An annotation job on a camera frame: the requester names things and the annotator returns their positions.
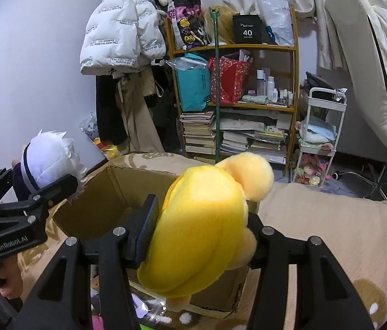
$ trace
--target white-haired plush doll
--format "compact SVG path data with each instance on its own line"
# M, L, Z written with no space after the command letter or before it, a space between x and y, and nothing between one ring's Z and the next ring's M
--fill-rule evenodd
M74 140L66 138L65 134L41 130L24 148L21 161L12 161L13 189L18 200L27 200L30 194L67 174L78 180L78 189L68 199L84 191L87 169L74 151Z

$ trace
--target black box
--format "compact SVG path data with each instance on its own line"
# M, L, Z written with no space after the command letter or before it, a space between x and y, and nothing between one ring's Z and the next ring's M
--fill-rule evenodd
M234 15L235 43L262 43L262 21L258 15Z

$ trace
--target beige blanket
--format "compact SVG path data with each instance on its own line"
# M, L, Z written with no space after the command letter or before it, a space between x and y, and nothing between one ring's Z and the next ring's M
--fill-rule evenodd
M121 156L126 167L182 173L201 162L167 153ZM267 198L260 203L259 217L287 237L308 239L320 236L336 256L365 306L373 310L376 327L387 319L387 203L337 196L313 191L298 184L275 183ZM19 264L23 270L24 294L32 289L65 235L49 219L48 241L23 252ZM156 329L243 330L250 316L259 271L250 271L237 312L224 320L194 313L166 312L164 323ZM295 308L295 270L290 272L289 303L285 329L292 329Z

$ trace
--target caster wheel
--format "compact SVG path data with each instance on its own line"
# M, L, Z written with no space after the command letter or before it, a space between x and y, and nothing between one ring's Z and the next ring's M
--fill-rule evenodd
M340 175L339 175L339 173L336 171L336 172L333 172L332 174L331 174L331 177L333 178L333 180L338 180L338 179L340 179Z

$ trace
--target white rolling cart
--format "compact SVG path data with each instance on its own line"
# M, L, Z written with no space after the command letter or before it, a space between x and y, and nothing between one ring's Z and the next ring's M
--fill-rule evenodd
M305 133L304 133L303 138L299 139L300 153L299 153L298 162L296 164L296 168L293 170L292 182L296 181L296 176L297 176L296 170L300 166L300 162L302 160L303 153L315 154L315 155L320 155L320 156L324 156L324 157L329 157L329 163L328 163L328 166L327 166L325 172L323 173L323 175L321 177L320 184L318 186L312 186L312 185L307 185L307 186L322 188L324 183L325 183L326 175L328 174L329 169L331 168L331 163L333 162L333 158L336 155L337 143L339 142L340 132L342 131L343 119L345 117L347 99L346 99L346 96L344 94L342 94L342 96L344 96L344 103L338 103L335 101L329 101L329 100L324 100L324 99L317 99L317 98L313 97L313 92L315 92L315 91L323 91L323 92L328 92L328 93L332 93L332 94L339 93L335 90L325 89L325 88L311 88L311 90L309 91L309 95L305 91L301 92L302 98L304 98L304 100L308 104L308 110L306 112L305 120L302 122L302 129L305 129ZM308 123L309 123L309 116L311 114L310 113L311 107L320 107L320 108L325 108L325 109L329 109L329 110L335 110L335 111L341 113L340 123L339 123L338 127L336 128L336 129L338 129L338 131L337 131L336 140L334 142L334 148L331 151L322 150L320 148L317 148L314 145L307 143L305 140L306 136L308 134L307 128L308 128Z

